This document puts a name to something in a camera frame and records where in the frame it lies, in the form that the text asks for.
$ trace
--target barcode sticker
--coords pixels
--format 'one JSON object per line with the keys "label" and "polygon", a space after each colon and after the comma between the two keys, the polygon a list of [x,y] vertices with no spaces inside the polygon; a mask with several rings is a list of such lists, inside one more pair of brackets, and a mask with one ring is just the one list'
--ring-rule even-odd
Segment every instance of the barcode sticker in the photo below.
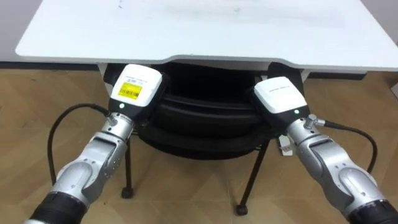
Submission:
{"label": "barcode sticker", "polygon": [[119,90],[119,96],[125,96],[130,99],[136,100],[141,92],[142,86],[134,85],[130,83],[123,83],[122,87]]}

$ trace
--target white wall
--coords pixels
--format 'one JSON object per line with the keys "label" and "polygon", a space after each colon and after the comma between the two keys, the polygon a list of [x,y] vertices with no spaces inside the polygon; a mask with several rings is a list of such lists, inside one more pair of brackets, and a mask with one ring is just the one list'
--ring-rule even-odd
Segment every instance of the white wall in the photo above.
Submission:
{"label": "white wall", "polygon": [[[0,0],[0,62],[24,61],[14,49],[41,2],[42,0]],[[397,42],[398,0],[362,0],[362,2],[394,42]]]}
{"label": "white wall", "polygon": [[0,62],[20,62],[15,48],[42,0],[0,0]]}
{"label": "white wall", "polygon": [[362,0],[391,39],[398,42],[398,0]]}

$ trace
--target white tabletop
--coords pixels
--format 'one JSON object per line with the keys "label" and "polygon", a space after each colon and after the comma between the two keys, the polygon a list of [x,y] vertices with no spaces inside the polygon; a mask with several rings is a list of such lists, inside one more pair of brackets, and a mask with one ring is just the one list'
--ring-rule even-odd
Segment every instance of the white tabletop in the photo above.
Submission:
{"label": "white tabletop", "polygon": [[16,52],[44,62],[398,70],[398,48],[360,0],[43,0]]}

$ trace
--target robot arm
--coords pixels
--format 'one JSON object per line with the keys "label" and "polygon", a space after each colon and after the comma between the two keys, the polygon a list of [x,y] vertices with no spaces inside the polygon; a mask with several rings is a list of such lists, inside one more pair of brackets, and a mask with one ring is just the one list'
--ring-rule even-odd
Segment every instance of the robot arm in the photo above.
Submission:
{"label": "robot arm", "polygon": [[95,133],[77,159],[58,173],[57,181],[25,224],[78,224],[100,197],[106,181],[119,167],[134,125],[144,122],[165,90],[158,71],[127,65],[118,78],[100,132]]}
{"label": "robot arm", "polygon": [[310,114],[304,97],[287,78],[258,83],[253,100],[277,132],[287,132],[294,140],[298,158],[308,173],[350,223],[398,223],[397,211],[379,191],[373,177],[357,166],[340,145],[315,128],[325,122]]}

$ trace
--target black chair leg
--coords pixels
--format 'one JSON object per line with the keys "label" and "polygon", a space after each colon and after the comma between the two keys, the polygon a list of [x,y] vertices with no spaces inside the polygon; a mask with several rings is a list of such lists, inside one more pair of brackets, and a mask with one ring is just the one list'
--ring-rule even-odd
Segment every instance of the black chair leg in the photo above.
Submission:
{"label": "black chair leg", "polygon": [[248,214],[248,207],[246,203],[248,202],[248,198],[250,196],[251,189],[253,188],[254,182],[256,181],[257,174],[260,170],[260,166],[264,156],[266,155],[266,151],[268,148],[270,140],[267,140],[261,145],[259,150],[259,154],[257,155],[256,162],[254,163],[253,170],[251,171],[250,178],[248,184],[246,185],[246,189],[244,190],[241,202],[239,205],[235,207],[235,213],[237,216],[243,216]]}
{"label": "black chair leg", "polygon": [[130,199],[134,196],[131,181],[131,150],[130,150],[130,139],[127,140],[127,151],[125,156],[126,162],[126,186],[122,190],[122,198]]}

